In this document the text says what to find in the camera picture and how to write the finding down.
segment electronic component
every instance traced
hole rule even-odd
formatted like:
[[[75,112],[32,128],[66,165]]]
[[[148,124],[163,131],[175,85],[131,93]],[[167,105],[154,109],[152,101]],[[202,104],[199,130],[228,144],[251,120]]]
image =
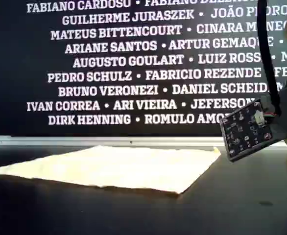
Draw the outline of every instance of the electronic component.
[[[259,126],[265,125],[265,119],[264,119],[264,115],[262,111],[257,110],[254,116],[255,116],[256,123]]]
[[[273,113],[270,95],[266,94],[220,121],[230,161],[235,162],[287,138],[287,82],[279,94],[280,116]]]

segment circuit board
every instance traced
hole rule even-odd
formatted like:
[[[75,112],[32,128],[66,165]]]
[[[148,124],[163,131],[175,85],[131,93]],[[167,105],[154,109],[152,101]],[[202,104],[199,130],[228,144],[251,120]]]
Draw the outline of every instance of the circuit board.
[[[230,161],[234,162],[246,155],[250,149],[258,145],[264,145],[273,138],[270,126],[257,124],[256,112],[263,113],[261,101],[259,99],[251,102],[225,117],[220,121],[225,147]]]

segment cable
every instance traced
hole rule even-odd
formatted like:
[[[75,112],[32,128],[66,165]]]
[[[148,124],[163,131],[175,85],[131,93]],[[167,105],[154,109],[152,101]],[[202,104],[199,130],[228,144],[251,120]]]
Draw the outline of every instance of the cable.
[[[275,108],[275,113],[280,116],[282,113],[280,108],[281,100],[276,85],[270,47],[267,38],[266,7],[267,7],[267,0],[258,0],[257,28],[258,28],[259,46],[260,46],[261,59],[263,63],[263,69],[265,72],[267,84],[270,91],[271,103]]]

